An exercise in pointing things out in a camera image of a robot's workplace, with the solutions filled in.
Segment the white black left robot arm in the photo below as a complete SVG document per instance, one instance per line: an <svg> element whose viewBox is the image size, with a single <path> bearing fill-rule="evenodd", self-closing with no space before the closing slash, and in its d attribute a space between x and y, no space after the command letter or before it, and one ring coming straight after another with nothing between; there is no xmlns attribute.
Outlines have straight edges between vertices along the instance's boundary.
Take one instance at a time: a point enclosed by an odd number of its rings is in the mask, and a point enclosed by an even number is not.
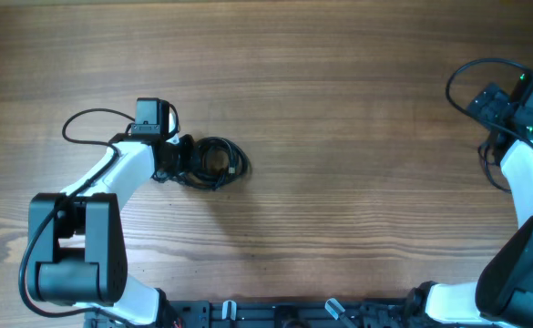
<svg viewBox="0 0 533 328"><path fill-rule="evenodd" d="M87 175L58 193L39 193L28 212L18 273L24 305L46 318L83 314L88 324L180 327L165 293L128 274L120 212L155 174L179 161L179 117L166 100L141 97L128 131L106 142Z"/></svg>

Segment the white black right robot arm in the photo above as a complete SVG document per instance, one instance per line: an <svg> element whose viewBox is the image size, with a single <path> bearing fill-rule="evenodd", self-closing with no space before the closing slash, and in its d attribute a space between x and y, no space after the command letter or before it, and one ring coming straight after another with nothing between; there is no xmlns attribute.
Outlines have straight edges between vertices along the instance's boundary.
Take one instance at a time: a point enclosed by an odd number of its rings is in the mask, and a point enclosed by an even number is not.
<svg viewBox="0 0 533 328"><path fill-rule="evenodd" d="M483 168L507 180L518 229L477 282L425 282L399 306L404 327L533 327L533 71L512 93L487 85L462 113L490 132L479 148Z"/></svg>

